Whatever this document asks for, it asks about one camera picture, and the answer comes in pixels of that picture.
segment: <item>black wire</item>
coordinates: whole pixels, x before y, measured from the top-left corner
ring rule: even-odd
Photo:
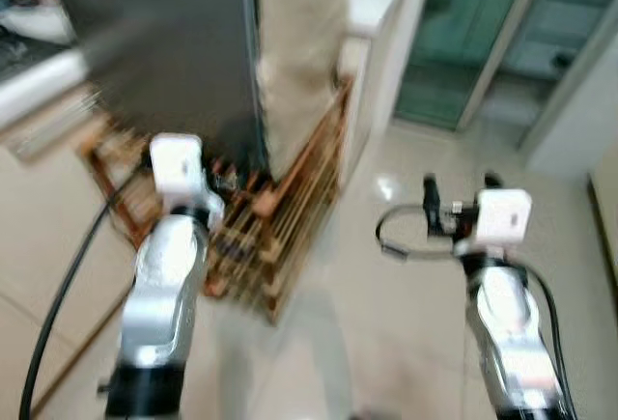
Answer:
[[[378,240],[379,246],[383,252],[395,255],[403,261],[408,259],[415,259],[418,261],[435,261],[450,259],[453,257],[451,251],[412,250],[395,241],[382,238],[381,230],[384,222],[405,212],[425,214],[422,205],[398,205],[385,212],[379,219],[378,225],[376,225],[376,239]]]
[[[507,267],[514,268],[519,271],[525,272],[527,275],[531,275],[541,287],[545,300],[549,309],[549,324],[551,325],[551,342],[553,345],[553,352],[556,359],[556,370],[558,372],[558,379],[560,381],[560,387],[564,394],[567,410],[574,420],[577,420],[576,408],[571,397],[571,389],[569,387],[569,381],[567,379],[567,368],[564,363],[564,355],[562,353],[562,344],[560,343],[560,326],[558,324],[558,311],[556,309],[556,303],[553,299],[553,294],[549,289],[548,283],[543,276],[537,272],[534,268],[521,264],[508,264]]]
[[[139,164],[133,172],[126,178],[126,180],[112,193],[112,195],[105,201],[103,206],[98,211],[95,220],[93,221],[90,230],[82,239],[81,245],[75,254],[72,263],[70,264],[69,269],[63,279],[56,296],[49,308],[49,312],[47,312],[47,316],[41,327],[41,332],[39,333],[39,339],[37,340],[37,344],[35,345],[35,349],[32,353],[32,358],[30,359],[30,366],[28,367],[28,375],[26,376],[26,382],[24,383],[23,391],[21,392],[21,404],[19,406],[19,420],[29,420],[32,408],[32,397],[35,390],[35,385],[37,382],[37,375],[39,374],[39,368],[42,362],[42,356],[45,351],[45,346],[47,345],[47,340],[49,339],[49,335],[51,334],[51,328],[58,316],[58,311],[60,311],[60,306],[62,305],[63,300],[69,290],[70,284],[75,277],[75,273],[79,269],[88,248],[90,247],[90,243],[95,236],[98,228],[100,227],[101,222],[105,218],[105,215],[109,213],[109,210],[116,202],[118,195],[135,179],[135,177],[140,173],[141,169],[144,167],[144,164]]]

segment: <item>glass door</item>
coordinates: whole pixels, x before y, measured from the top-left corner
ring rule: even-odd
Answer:
[[[395,116],[455,129],[514,0],[427,0]]]

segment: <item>wooden rack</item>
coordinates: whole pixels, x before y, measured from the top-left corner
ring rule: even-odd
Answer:
[[[206,295],[232,299],[277,322],[315,233],[337,198],[350,89],[351,80],[344,81],[284,180],[275,184],[252,173],[244,190],[227,200],[223,226],[211,239]],[[110,125],[85,142],[81,152],[109,196],[145,147],[146,139]],[[219,160],[211,170],[223,179],[234,172]],[[161,213],[152,176],[132,183],[114,211],[137,248]]]

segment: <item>beige cloth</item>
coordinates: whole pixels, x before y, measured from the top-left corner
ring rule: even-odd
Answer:
[[[270,172],[279,180],[334,100],[348,0],[260,0],[258,65]]]

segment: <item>black refrigerator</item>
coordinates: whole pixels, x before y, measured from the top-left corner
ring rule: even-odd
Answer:
[[[147,133],[267,168],[256,0],[61,0],[105,109]]]

